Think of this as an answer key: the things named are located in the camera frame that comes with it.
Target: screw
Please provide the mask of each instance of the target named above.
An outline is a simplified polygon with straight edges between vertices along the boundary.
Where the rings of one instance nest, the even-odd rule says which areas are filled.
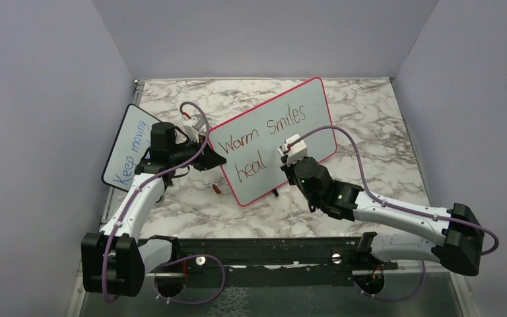
[[[198,256],[195,258],[195,263],[197,263],[197,265],[201,266],[203,264],[205,264],[205,257],[204,256]]]
[[[331,256],[331,261],[335,264],[341,263],[341,256],[338,253],[335,253]]]

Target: gray wall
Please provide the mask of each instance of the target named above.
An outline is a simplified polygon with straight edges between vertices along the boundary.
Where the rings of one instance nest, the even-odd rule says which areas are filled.
[[[395,76],[437,0],[94,0],[133,76]]]
[[[0,316],[64,316],[131,81],[90,0],[0,1]]]
[[[394,88],[432,203],[466,203],[500,237],[469,281],[482,316],[507,316],[507,1],[440,0]]]

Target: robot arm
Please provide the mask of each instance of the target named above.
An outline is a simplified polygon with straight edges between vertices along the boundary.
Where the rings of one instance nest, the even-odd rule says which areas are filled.
[[[103,253],[106,241],[113,232],[111,251],[115,252],[115,257],[108,259],[107,274],[108,292],[111,294],[136,296],[145,274],[172,257],[173,244],[167,239],[152,238],[144,245],[137,246],[141,229],[151,209],[160,201],[166,188],[172,184],[172,179],[177,176],[174,171],[160,178],[150,179],[196,155],[205,141],[205,137],[198,132],[203,124],[201,116],[190,117],[184,123],[187,133],[169,122],[152,125],[151,146],[135,168],[133,183],[119,209],[110,221],[100,228],[99,233],[86,234],[81,243],[83,283],[87,291],[99,293],[102,290]],[[184,142],[176,143],[177,131],[186,136]],[[224,157],[206,146],[190,165],[203,171],[224,163]]]
[[[335,219],[367,221],[393,227],[409,234],[377,234],[368,237],[370,253],[381,262],[391,260],[426,260],[438,262],[446,269],[462,274],[477,275],[481,259],[484,233],[446,220],[439,216],[455,217],[479,224],[466,205],[454,204],[451,209],[414,205],[373,193],[373,199],[358,185],[334,180],[327,168],[308,156],[305,142],[288,146],[294,135],[279,148],[290,185],[297,186],[308,200],[311,212],[321,209]],[[386,206],[386,202],[402,208],[420,211],[422,215],[406,213]]]

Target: white marble surface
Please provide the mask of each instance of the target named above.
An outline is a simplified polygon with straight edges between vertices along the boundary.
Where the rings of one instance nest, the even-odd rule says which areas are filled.
[[[184,101],[200,105],[211,126],[301,83],[294,79],[199,79],[147,81],[141,107],[162,121],[181,126]],[[428,205],[421,175],[388,79],[323,80],[333,124],[345,128],[359,146],[372,191],[411,203]],[[340,180],[361,184],[349,140],[337,134],[339,150],[323,164]],[[212,189],[216,184],[222,193]],[[370,223],[338,221],[320,211],[310,213],[294,187],[279,188],[279,197],[265,196],[240,207],[220,168],[191,169],[174,180],[161,203],[151,211],[142,238],[154,234],[180,238],[284,238],[352,236],[366,231],[393,232]],[[116,192],[117,209],[125,193]]]

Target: purple cable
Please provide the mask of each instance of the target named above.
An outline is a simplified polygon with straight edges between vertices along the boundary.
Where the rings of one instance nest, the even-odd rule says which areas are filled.
[[[310,132],[308,132],[307,134],[305,134],[302,137],[300,137],[299,139],[294,140],[294,142],[292,142],[288,146],[288,148],[290,149],[293,145],[297,144],[301,140],[303,140],[303,139],[311,136],[312,134],[314,134],[314,133],[316,133],[318,131],[324,130],[324,129],[334,129],[334,130],[340,131],[341,133],[345,134],[345,136],[349,139],[349,141],[353,145],[353,148],[355,149],[356,160],[358,161],[358,170],[360,171],[360,177],[361,177],[361,180],[362,180],[362,185],[364,186],[364,191],[373,200],[377,201],[378,203],[380,203],[382,205],[385,205],[386,207],[391,207],[391,208],[394,208],[394,209],[397,209],[397,210],[400,210],[400,211],[404,211],[406,213],[410,213],[410,214],[413,214],[413,215],[421,216],[421,217],[432,218],[432,215],[429,215],[428,213],[423,213],[422,211],[414,210],[414,209],[411,209],[411,208],[406,208],[406,207],[403,207],[403,206],[398,206],[398,205],[395,205],[395,204],[392,204],[392,203],[388,203],[388,202],[384,203],[380,198],[376,197],[370,191],[370,189],[368,188],[368,183],[366,182],[366,177],[364,176],[364,170],[362,169],[362,159],[360,158],[360,153],[358,151],[358,147],[356,146],[356,143],[355,143],[354,139],[351,137],[351,135],[347,131],[345,131],[344,129],[341,129],[340,127],[334,127],[332,125],[325,125],[323,127],[318,127],[316,129],[313,129]],[[460,220],[460,219],[456,219],[456,218],[451,218],[451,217],[438,216],[437,219],[444,220],[444,221],[450,221],[450,222],[453,222],[453,223],[459,223],[461,225],[465,225],[465,226],[468,226],[468,227],[471,227],[471,228],[483,231],[483,232],[487,233],[488,235],[490,235],[493,238],[493,240],[494,240],[494,244],[492,245],[492,247],[490,249],[481,252],[482,256],[485,256],[487,254],[493,253],[496,249],[498,249],[498,244],[499,244],[498,237],[496,236],[496,234],[493,231],[491,231],[491,230],[489,230],[489,229],[487,229],[485,227],[482,227],[480,225],[476,225],[475,223],[470,223],[469,221],[464,221],[464,220]]]
[[[316,133],[318,131],[324,130],[324,129],[334,129],[334,130],[340,131],[341,133],[343,133],[347,137],[347,139],[349,139],[349,141],[351,142],[351,145],[355,149],[356,161],[358,162],[358,170],[360,171],[360,177],[361,177],[361,180],[362,180],[362,185],[364,187],[364,191],[373,200],[377,201],[378,203],[380,203],[382,205],[385,205],[386,207],[391,207],[391,208],[394,208],[394,209],[397,209],[397,210],[400,210],[400,211],[404,211],[406,213],[410,213],[410,214],[413,214],[413,215],[418,215],[418,216],[421,216],[421,217],[430,217],[430,218],[432,218],[432,215],[429,215],[428,213],[423,213],[423,212],[418,211],[418,210],[414,210],[414,209],[411,209],[411,208],[406,208],[406,207],[403,207],[403,206],[398,206],[398,205],[395,205],[395,204],[392,204],[392,203],[388,203],[388,202],[384,203],[384,201],[382,201],[380,198],[376,197],[370,191],[370,188],[368,188],[368,183],[366,181],[366,177],[364,176],[364,170],[362,169],[362,159],[360,158],[360,153],[358,151],[358,147],[356,146],[356,143],[355,143],[353,137],[351,137],[351,135],[349,134],[349,132],[345,131],[344,129],[342,129],[340,127],[335,127],[335,126],[332,126],[332,125],[325,125],[323,127],[318,127],[316,129],[313,129],[310,132],[308,132],[307,134],[305,134],[302,137],[300,137],[299,139],[294,140],[294,142],[292,142],[290,145],[288,145],[288,148],[290,149],[293,145],[297,144],[301,140],[303,140],[303,139],[311,136],[312,134],[314,134],[314,133]],[[499,245],[498,237],[496,236],[496,234],[493,231],[491,231],[491,230],[489,230],[489,229],[487,229],[485,227],[476,225],[475,223],[470,223],[469,221],[463,221],[463,220],[455,219],[455,218],[451,218],[451,217],[437,216],[437,219],[444,220],[444,221],[450,221],[450,222],[453,222],[453,223],[459,223],[461,225],[466,225],[466,226],[469,226],[471,228],[474,228],[474,229],[477,229],[477,230],[481,230],[481,231],[487,233],[488,235],[490,235],[493,238],[493,240],[494,240],[494,244],[492,245],[492,247],[490,249],[481,252],[482,256],[490,254],[490,253],[493,253],[498,248],[498,245]],[[426,269],[424,267],[424,262],[421,262],[421,263],[422,263],[422,279],[421,279],[421,284],[410,295],[407,295],[405,297],[401,297],[400,299],[387,299],[387,298],[376,297],[376,296],[374,298],[375,299],[379,299],[379,300],[384,300],[384,301],[395,302],[395,301],[399,301],[399,300],[409,299],[409,298],[417,295],[421,291],[421,289],[423,288],[424,282],[426,281]]]
[[[382,300],[384,302],[401,302],[402,300],[410,299],[411,297],[414,297],[415,295],[419,294],[420,291],[423,289],[423,285],[426,282],[426,267],[424,266],[424,261],[421,261],[421,267],[422,267],[422,277],[421,277],[421,283],[419,283],[419,286],[409,295],[405,295],[404,297],[398,297],[396,299],[391,299],[387,297],[380,297],[378,295],[372,296],[371,294],[368,294],[367,292],[363,291],[358,284],[355,283],[355,286],[359,291],[366,295],[367,297],[370,297],[371,299],[377,299]]]
[[[107,283],[107,273],[108,273],[108,256],[110,255],[110,250],[112,248],[112,242],[114,241],[114,236],[116,235],[116,232],[118,231],[118,223],[121,222],[123,220],[123,218],[125,217],[125,214],[127,213],[127,211],[129,210],[129,206],[131,206],[131,204],[133,203],[133,200],[135,199],[135,196],[137,196],[137,194],[150,182],[152,182],[153,180],[159,178],[159,177],[162,177],[163,175],[167,174],[167,173],[170,173],[170,172],[173,172],[179,168],[182,168],[182,167],[185,167],[187,165],[189,165],[191,162],[193,162],[193,160],[195,160],[202,152],[203,150],[205,149],[205,147],[207,146],[207,141],[209,140],[209,134],[211,133],[211,127],[209,126],[209,121],[207,120],[207,115],[201,110],[201,108],[194,104],[193,102],[190,102],[190,101],[186,101],[186,102],[182,102],[182,104],[180,104],[180,113],[181,114],[184,114],[184,111],[182,110],[183,107],[186,105],[186,104],[189,104],[190,106],[193,106],[195,109],[197,109],[197,111],[199,111],[199,113],[201,114],[201,116],[203,117],[203,120],[205,120],[205,140],[203,141],[203,144],[201,145],[201,147],[199,148],[198,152],[195,153],[189,160],[181,163],[180,165],[177,165],[177,166],[174,166],[172,168],[169,168],[167,170],[163,170],[162,172],[150,177],[148,180],[145,180],[139,187],[138,189],[139,190],[135,190],[131,196],[129,196],[129,199],[127,200],[127,203],[125,204],[125,207],[123,207],[123,211],[121,211],[121,215],[119,215],[119,218],[118,218],[118,221],[117,223],[114,225],[114,228],[112,229],[112,232],[110,233],[110,236],[108,237],[108,241],[106,242],[106,249],[104,251],[104,261],[102,262],[102,294],[104,295],[104,299],[106,299],[106,302],[108,303],[113,303],[115,302],[119,295],[116,295],[114,298],[110,298],[110,296],[108,295],[108,283]]]
[[[172,262],[168,262],[168,263],[162,264],[159,267],[166,267],[166,266],[178,264],[180,262],[187,261],[189,259],[198,258],[200,256],[203,256],[203,257],[209,258],[209,259],[213,259],[214,261],[216,261],[216,263],[220,266],[220,270],[222,271],[222,282],[220,283],[219,289],[217,290],[217,292],[213,296],[209,297],[208,299],[200,300],[200,301],[197,301],[197,302],[187,302],[185,300],[172,299],[171,297],[166,298],[166,297],[162,296],[162,294],[160,294],[160,291],[158,290],[158,285],[156,285],[156,283],[154,283],[154,290],[158,294],[158,297],[161,298],[161,299],[166,300],[166,302],[176,302],[178,304],[186,304],[186,305],[201,305],[201,304],[206,304],[206,303],[214,300],[215,298],[219,297],[219,295],[222,293],[222,290],[224,289],[224,284],[226,283],[226,272],[224,271],[224,266],[223,266],[222,262],[219,259],[217,259],[216,257],[210,256],[208,254],[195,254],[195,255],[192,255],[192,256],[186,256],[186,257],[178,259],[176,261],[172,261]]]

